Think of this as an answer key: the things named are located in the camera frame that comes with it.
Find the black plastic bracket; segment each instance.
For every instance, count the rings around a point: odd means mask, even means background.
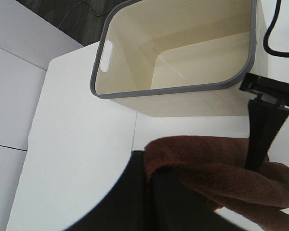
[[[258,171],[289,116],[289,84],[246,73],[240,90],[257,95],[248,104],[250,143],[245,168]]]

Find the brown towel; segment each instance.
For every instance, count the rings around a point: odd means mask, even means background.
[[[289,231],[289,167],[264,161],[259,173],[244,169],[248,139],[176,136],[150,142],[144,152],[147,182],[172,167],[181,182],[213,210],[225,206],[265,231]]]

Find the wire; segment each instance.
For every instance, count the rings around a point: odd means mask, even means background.
[[[64,15],[63,19],[61,20],[61,22],[60,22],[60,24],[59,24],[59,26],[58,26],[58,29],[60,29],[60,27],[62,26],[62,23],[64,22],[64,20],[66,19],[66,17],[69,15],[69,13],[71,13],[71,11],[72,11],[73,9],[75,9],[75,8],[78,7],[78,6],[80,6],[81,4],[87,5],[87,6],[89,7],[90,12],[91,12],[94,16],[96,16],[96,17],[100,17],[100,16],[103,16],[103,15],[105,15],[105,14],[108,14],[108,13],[111,12],[112,9],[113,9],[113,8],[111,8],[111,9],[109,9],[109,10],[106,11],[106,12],[97,13],[96,11],[94,11],[94,10],[91,8],[91,6],[90,6],[89,3],[85,2],[85,1],[79,2],[79,3],[77,3],[75,6],[73,6],[71,9],[69,9],[69,11]]]
[[[281,0],[277,0],[273,20],[263,38],[263,47],[264,47],[264,50],[271,55],[289,58],[289,52],[275,51],[269,47],[269,37],[277,21],[279,10],[280,10],[280,5],[281,5]]]

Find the dark floor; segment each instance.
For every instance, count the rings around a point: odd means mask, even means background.
[[[91,4],[101,14],[126,0],[17,0],[37,15],[58,28],[66,13],[79,2]],[[84,46],[100,40],[107,15],[94,16],[87,4],[73,9],[63,21],[60,30]]]

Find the storage bin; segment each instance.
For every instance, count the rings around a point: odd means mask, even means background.
[[[150,116],[247,115],[256,0],[129,0],[108,16],[90,87]]]

